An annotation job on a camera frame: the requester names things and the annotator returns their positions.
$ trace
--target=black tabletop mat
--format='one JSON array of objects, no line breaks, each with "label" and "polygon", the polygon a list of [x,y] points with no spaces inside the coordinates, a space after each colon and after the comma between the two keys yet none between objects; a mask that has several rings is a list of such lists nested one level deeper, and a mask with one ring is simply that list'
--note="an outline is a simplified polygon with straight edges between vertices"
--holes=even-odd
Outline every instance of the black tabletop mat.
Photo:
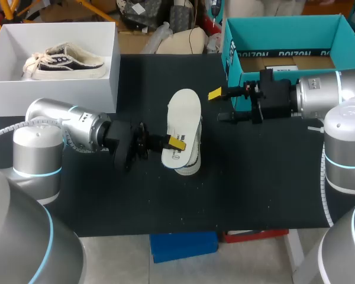
[{"label": "black tabletop mat", "polygon": [[[218,123],[217,113],[231,103],[209,103],[207,96],[224,84],[219,54],[122,56],[112,118],[143,121],[150,132],[163,134],[172,95],[193,89],[202,106],[201,169],[180,176],[151,153],[123,174],[114,171],[108,153],[67,149],[61,192],[48,209],[81,237],[327,227],[319,180],[323,137],[307,130],[319,122]],[[0,118],[0,128],[21,120]],[[11,139],[0,137],[0,168],[11,166]],[[347,198],[328,201],[335,218],[355,204],[352,198],[343,202]]]}]

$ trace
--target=black and white sneaker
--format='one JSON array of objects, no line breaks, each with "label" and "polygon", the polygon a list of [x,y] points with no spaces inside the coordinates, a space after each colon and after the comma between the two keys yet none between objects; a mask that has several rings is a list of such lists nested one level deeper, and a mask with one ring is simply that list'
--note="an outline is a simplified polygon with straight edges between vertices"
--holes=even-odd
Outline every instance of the black and white sneaker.
[{"label": "black and white sneaker", "polygon": [[64,43],[32,54],[22,71],[24,77],[35,80],[97,79],[103,77],[106,68],[102,57]]}]

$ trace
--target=brown cardboard box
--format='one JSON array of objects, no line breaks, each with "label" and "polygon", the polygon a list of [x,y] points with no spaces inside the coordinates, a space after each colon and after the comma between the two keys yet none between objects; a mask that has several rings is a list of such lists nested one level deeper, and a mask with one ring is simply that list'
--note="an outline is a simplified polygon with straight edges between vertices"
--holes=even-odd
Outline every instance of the brown cardboard box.
[{"label": "brown cardboard box", "polygon": [[139,54],[146,43],[149,41],[151,34],[142,34],[137,32],[120,32],[118,33],[118,44],[120,45],[121,54]]},{"label": "brown cardboard box", "polygon": [[270,66],[297,66],[298,70],[333,69],[331,57],[292,56],[292,57],[240,57],[243,72],[259,72]]}]

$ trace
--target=label on shoe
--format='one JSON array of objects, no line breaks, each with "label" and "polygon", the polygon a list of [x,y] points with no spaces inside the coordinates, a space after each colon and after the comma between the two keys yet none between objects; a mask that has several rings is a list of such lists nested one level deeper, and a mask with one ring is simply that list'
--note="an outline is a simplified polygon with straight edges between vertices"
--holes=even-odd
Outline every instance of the label on shoe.
[{"label": "label on shoe", "polygon": [[140,14],[142,14],[142,13],[144,13],[144,12],[146,12],[146,10],[142,7],[142,5],[141,4],[135,4],[135,5],[133,5],[133,10],[138,14],[138,15],[140,15]]}]

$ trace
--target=white shoe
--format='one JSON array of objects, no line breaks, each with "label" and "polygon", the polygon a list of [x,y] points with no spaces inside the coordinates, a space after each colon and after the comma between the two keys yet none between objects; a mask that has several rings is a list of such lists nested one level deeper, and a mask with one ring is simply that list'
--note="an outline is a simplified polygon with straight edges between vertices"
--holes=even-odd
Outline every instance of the white shoe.
[{"label": "white shoe", "polygon": [[184,141],[184,151],[163,149],[162,163],[177,173],[189,176],[200,169],[201,103],[198,95],[190,89],[176,92],[167,113],[167,134]]},{"label": "white shoe", "polygon": [[35,80],[97,79],[103,77],[106,67],[102,57],[64,43],[32,54],[22,71]]}]

